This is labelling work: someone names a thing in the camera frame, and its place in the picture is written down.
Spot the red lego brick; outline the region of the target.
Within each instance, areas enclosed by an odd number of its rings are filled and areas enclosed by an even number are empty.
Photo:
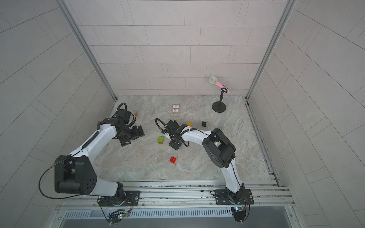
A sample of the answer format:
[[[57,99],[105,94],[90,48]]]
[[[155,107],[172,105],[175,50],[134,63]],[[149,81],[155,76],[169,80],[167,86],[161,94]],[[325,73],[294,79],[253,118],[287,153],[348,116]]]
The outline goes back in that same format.
[[[169,162],[172,163],[172,164],[175,164],[176,163],[176,160],[177,159],[175,157],[171,157]]]

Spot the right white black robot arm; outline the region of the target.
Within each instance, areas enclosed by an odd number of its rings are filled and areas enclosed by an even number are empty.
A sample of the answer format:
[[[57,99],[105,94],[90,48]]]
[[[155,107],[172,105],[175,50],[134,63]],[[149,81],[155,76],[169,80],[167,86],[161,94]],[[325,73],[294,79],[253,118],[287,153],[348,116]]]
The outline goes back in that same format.
[[[162,134],[170,140],[169,146],[176,151],[182,145],[189,146],[189,143],[201,145],[205,149],[211,161],[221,169],[225,179],[227,196],[216,194],[217,197],[228,199],[236,205],[249,204],[245,186],[236,168],[236,148],[220,129],[204,131],[187,124],[179,125],[176,121],[164,123],[159,118],[155,119],[155,123]]]

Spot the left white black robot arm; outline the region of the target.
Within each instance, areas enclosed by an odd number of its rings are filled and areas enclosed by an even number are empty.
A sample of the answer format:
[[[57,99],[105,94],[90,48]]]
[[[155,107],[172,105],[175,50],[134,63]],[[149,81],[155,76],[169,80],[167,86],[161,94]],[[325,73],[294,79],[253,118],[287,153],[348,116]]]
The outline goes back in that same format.
[[[89,195],[98,197],[98,205],[137,206],[140,192],[125,191],[123,184],[98,178],[93,162],[103,148],[113,139],[121,146],[144,136],[141,126],[135,126],[136,116],[121,103],[116,112],[97,123],[97,130],[80,147],[68,155],[59,156],[54,169],[54,189],[57,193],[68,194],[70,198]]]

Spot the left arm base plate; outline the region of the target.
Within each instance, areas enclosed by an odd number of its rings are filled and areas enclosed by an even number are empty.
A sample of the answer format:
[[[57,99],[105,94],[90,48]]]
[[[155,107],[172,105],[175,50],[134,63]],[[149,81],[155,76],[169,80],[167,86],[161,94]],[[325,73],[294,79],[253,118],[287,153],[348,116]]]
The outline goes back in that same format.
[[[140,194],[140,191],[125,191],[113,197],[101,196],[97,204],[101,207],[134,207],[138,205]]]

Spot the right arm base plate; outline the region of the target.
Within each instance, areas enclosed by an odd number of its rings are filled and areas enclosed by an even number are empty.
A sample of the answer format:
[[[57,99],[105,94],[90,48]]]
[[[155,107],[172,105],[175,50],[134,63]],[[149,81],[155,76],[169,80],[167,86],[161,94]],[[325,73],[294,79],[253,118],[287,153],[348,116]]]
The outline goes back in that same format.
[[[238,193],[232,193],[227,189],[224,190],[211,190],[211,194],[214,195],[217,205],[253,205],[254,199],[252,191],[245,189]]]

